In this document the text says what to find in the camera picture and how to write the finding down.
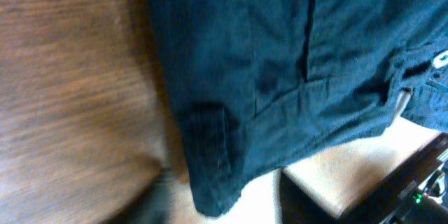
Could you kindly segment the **navy blue shorts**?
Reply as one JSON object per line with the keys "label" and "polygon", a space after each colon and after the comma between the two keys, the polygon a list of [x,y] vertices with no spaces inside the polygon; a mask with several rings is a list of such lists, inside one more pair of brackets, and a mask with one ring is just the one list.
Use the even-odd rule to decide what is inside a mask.
{"label": "navy blue shorts", "polygon": [[149,0],[196,210],[396,116],[447,130],[447,0]]}

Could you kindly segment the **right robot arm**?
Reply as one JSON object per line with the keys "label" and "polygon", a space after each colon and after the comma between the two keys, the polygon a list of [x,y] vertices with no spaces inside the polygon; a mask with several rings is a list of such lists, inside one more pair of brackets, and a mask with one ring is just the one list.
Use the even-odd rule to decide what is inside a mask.
{"label": "right robot arm", "polygon": [[447,134],[440,134],[389,174],[381,184],[338,223],[387,224],[447,222],[447,195],[443,171],[447,161]]}

